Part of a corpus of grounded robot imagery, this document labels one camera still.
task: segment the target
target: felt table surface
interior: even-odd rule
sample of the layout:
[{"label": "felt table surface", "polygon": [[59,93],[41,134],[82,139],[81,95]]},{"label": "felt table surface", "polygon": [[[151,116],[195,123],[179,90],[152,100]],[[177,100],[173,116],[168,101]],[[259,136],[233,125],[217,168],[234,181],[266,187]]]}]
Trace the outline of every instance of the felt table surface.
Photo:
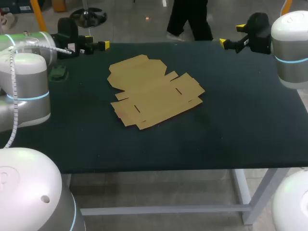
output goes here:
[{"label": "felt table surface", "polygon": [[[140,54],[195,78],[203,103],[144,130],[125,127],[110,105],[120,91],[108,68]],[[308,166],[308,114],[271,55],[206,41],[111,44],[59,63],[69,77],[49,83],[50,119],[19,128],[13,147],[46,154],[62,173]]]}]

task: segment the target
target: flattened cardboard box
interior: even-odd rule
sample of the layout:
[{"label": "flattened cardboard box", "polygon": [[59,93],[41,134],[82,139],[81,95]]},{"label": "flattened cardboard box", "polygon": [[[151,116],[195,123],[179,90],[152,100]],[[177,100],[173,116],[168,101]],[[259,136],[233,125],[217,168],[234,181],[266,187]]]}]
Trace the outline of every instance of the flattened cardboard box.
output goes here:
[{"label": "flattened cardboard box", "polygon": [[204,89],[190,75],[178,77],[174,71],[165,76],[161,60],[139,55],[109,67],[108,81],[118,102],[111,103],[125,126],[151,127],[202,103]]}]

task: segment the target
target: black pants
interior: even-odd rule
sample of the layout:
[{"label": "black pants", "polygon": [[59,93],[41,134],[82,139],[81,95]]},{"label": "black pants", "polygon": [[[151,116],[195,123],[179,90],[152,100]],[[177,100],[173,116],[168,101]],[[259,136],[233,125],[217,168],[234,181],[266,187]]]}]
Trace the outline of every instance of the black pants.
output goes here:
[{"label": "black pants", "polygon": [[179,36],[188,20],[195,40],[212,40],[212,32],[206,21],[207,0],[174,0],[167,31]]}]

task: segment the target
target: shoe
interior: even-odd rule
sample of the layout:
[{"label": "shoe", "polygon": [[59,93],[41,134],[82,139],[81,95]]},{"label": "shoe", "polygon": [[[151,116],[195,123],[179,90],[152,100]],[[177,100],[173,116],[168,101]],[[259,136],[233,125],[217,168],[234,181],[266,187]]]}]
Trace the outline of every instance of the shoe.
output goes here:
[{"label": "shoe", "polygon": [[169,32],[167,32],[167,39],[170,40],[175,40],[175,41],[180,41],[180,42],[184,42],[185,39],[183,38],[182,34],[180,34],[179,36],[175,36]]}]

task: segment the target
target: cable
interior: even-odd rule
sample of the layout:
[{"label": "cable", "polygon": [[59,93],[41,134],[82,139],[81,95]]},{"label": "cable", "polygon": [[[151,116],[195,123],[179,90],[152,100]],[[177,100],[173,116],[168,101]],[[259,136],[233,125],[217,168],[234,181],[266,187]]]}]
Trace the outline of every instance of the cable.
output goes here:
[{"label": "cable", "polygon": [[285,0],[285,1],[284,1],[284,4],[282,5],[282,8],[281,8],[281,10],[280,10],[280,17],[282,16],[282,11],[283,11],[285,5],[287,4],[287,1],[288,1],[288,0]]},{"label": "cable", "polygon": [[10,51],[10,66],[11,66],[11,78],[12,78],[12,89],[13,89],[13,104],[14,104],[14,121],[13,121],[13,129],[12,133],[10,136],[9,141],[5,145],[4,148],[9,148],[11,144],[13,143],[16,133],[17,133],[17,126],[18,126],[18,97],[17,97],[17,86],[16,86],[16,74],[15,74],[15,63],[14,63],[14,57],[15,53],[18,49],[23,48],[23,47],[39,47],[43,49],[49,49],[57,52],[62,52],[65,54],[71,54],[71,51],[67,51],[64,49],[60,49],[57,47],[50,47],[46,45],[41,45],[41,44],[23,44],[19,46],[15,46],[12,48]]}]

